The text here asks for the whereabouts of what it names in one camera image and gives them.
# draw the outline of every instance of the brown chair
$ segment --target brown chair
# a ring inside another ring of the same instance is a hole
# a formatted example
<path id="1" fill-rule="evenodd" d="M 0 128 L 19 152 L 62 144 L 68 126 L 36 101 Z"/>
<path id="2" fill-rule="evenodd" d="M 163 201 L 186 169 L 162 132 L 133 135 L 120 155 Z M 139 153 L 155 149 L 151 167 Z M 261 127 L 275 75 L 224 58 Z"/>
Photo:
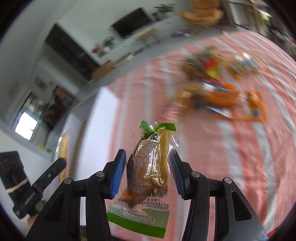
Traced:
<path id="1" fill-rule="evenodd" d="M 191 0 L 194 12 L 181 11 L 181 18 L 197 25 L 215 25 L 224 12 L 218 10 L 220 0 Z"/>

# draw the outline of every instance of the gray floor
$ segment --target gray floor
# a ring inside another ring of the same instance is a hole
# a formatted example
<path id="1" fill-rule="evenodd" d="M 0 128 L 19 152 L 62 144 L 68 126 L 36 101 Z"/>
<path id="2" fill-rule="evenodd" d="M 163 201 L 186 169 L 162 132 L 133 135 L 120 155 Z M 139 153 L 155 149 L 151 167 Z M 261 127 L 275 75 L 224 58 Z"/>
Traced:
<path id="1" fill-rule="evenodd" d="M 112 83 L 114 80 L 124 76 L 129 71 L 135 69 L 138 66 L 148 62 L 150 59 L 163 55 L 166 52 L 175 50 L 180 48 L 185 44 L 190 44 L 204 38 L 213 37 L 222 34 L 222 31 L 215 26 L 211 26 L 208 28 L 203 27 L 204 29 L 197 35 L 193 35 L 190 37 L 179 37 L 179 38 L 171 38 L 170 36 L 166 36 L 161 38 L 160 43 L 153 43 L 149 48 L 144 49 L 143 52 L 134 56 L 131 60 L 125 62 L 120 65 L 118 68 L 114 69 L 106 76 L 104 76 L 99 81 L 90 81 L 87 86 L 81 88 L 77 95 L 81 99 L 87 98 L 92 93 L 98 91 L 100 86 L 106 86 Z M 226 32 L 238 31 L 239 28 L 236 26 L 223 26 L 223 30 Z"/>

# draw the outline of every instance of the brown food item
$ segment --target brown food item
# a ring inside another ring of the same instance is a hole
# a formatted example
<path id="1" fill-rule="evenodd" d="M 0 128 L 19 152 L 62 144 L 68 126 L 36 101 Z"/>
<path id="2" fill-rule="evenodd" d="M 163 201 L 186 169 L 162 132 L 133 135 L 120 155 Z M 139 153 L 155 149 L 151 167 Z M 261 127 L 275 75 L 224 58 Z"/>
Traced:
<path id="1" fill-rule="evenodd" d="M 158 129 L 141 140 L 126 165 L 128 191 L 139 204 L 154 194 L 156 187 L 167 188 L 168 130 Z"/>

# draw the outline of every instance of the metal screw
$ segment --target metal screw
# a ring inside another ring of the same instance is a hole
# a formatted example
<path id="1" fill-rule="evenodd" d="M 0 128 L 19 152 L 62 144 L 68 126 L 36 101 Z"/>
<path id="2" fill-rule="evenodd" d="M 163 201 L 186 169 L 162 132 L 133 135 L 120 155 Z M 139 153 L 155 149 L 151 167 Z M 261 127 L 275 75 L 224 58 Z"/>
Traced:
<path id="1" fill-rule="evenodd" d="M 227 177 L 227 178 L 224 179 L 224 182 L 230 184 L 230 183 L 232 183 L 232 179 Z"/>
<path id="2" fill-rule="evenodd" d="M 96 173 L 97 177 L 103 177 L 105 175 L 105 173 L 103 171 L 99 171 Z"/>
<path id="3" fill-rule="evenodd" d="M 192 172 L 191 173 L 191 176 L 193 176 L 193 177 L 199 177 L 200 176 L 200 173 L 199 172 Z"/>
<path id="4" fill-rule="evenodd" d="M 64 180 L 64 184 L 70 184 L 72 182 L 72 179 L 71 178 L 66 178 Z"/>

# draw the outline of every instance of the striped tablecloth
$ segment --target striped tablecloth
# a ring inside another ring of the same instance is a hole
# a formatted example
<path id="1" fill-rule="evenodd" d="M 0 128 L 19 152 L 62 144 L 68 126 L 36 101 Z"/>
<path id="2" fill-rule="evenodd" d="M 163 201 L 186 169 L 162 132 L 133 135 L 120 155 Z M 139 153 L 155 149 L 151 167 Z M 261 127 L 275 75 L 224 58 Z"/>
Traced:
<path id="1" fill-rule="evenodd" d="M 186 55 L 198 53 L 209 45 L 216 46 L 218 53 L 226 58 L 251 50 L 267 62 L 268 68 L 236 84 L 261 93 L 268 120 L 264 123 L 228 121 L 188 110 L 177 126 L 178 152 L 193 170 L 208 178 L 231 177 L 270 232 L 281 224 L 296 200 L 296 64 L 278 46 L 257 33 L 236 32 L 185 45 L 113 82 L 109 88 L 120 98 L 120 105 L 110 161 L 119 148 L 130 155 L 140 138 L 141 120 L 148 123 L 157 120 L 175 91 L 190 83 L 179 68 L 180 62 Z M 225 69 L 221 78 L 235 82 Z M 177 194 L 172 198 L 165 240 L 181 240 L 188 209 L 189 201 L 182 201 Z M 211 199 L 208 240 L 213 240 L 214 219 L 215 205 Z M 125 240 L 158 239 L 113 223 L 110 227 L 113 235 Z"/>

